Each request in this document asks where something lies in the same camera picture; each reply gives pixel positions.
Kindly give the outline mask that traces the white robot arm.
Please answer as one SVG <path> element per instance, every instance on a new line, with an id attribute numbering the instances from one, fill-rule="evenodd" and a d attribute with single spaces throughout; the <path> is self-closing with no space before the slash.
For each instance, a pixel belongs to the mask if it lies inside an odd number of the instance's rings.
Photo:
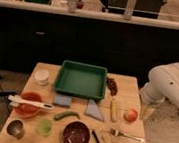
<path id="1" fill-rule="evenodd" d="M 148 82 L 141 88 L 140 120 L 154 113 L 165 99 L 169 99 L 179 109 L 179 62 L 152 67 L 148 72 Z"/>

